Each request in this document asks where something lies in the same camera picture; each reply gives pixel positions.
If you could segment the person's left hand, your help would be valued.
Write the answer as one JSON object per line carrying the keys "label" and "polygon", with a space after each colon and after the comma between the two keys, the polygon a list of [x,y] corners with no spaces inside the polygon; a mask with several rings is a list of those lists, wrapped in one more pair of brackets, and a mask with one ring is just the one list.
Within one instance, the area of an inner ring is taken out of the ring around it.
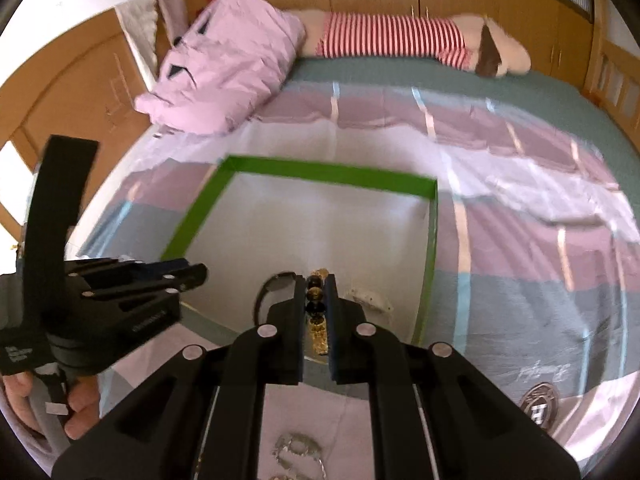
{"label": "person's left hand", "polygon": [[[35,377],[29,372],[2,376],[2,385],[10,408],[28,429],[44,434],[46,400],[36,389]],[[70,418],[64,425],[66,436],[78,440],[100,421],[100,392],[96,376],[81,377],[68,394]]]}

